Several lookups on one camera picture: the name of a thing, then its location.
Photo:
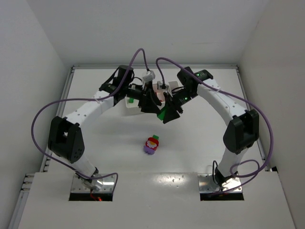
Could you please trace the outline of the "santa lego stack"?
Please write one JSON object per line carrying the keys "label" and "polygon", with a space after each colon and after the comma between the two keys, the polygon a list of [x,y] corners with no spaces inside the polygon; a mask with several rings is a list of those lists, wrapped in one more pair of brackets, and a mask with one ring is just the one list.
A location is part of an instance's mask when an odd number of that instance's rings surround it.
{"label": "santa lego stack", "polygon": [[143,146],[143,150],[148,155],[153,155],[159,146],[159,137],[157,135],[153,135],[149,137]]}

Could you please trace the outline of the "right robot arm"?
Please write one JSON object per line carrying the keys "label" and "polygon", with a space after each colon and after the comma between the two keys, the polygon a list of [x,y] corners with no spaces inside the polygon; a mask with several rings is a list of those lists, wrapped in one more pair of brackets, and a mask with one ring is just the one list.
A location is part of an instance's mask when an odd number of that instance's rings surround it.
{"label": "right robot arm", "polygon": [[259,114],[254,109],[247,110],[229,96],[219,92],[219,85],[207,71],[192,74],[190,67],[179,71],[177,77],[182,89],[174,94],[164,93],[165,106],[158,118],[164,124],[175,120],[183,113],[182,106],[197,96],[206,100],[226,124],[223,135],[225,151],[221,162],[215,168],[213,182],[222,186],[238,173],[238,166],[248,148],[252,147],[259,135]]}

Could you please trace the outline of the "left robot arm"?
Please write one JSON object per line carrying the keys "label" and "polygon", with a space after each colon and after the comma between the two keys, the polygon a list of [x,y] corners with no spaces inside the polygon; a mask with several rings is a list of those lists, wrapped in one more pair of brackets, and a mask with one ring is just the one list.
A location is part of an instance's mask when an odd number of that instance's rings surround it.
{"label": "left robot arm", "polygon": [[142,85],[132,83],[134,70],[120,65],[104,82],[91,100],[65,117],[55,117],[51,122],[48,149],[68,162],[84,179],[96,177],[98,170],[84,155],[82,131],[104,112],[116,106],[125,97],[138,100],[141,112],[160,114],[161,102],[153,90],[155,74],[147,70]]}

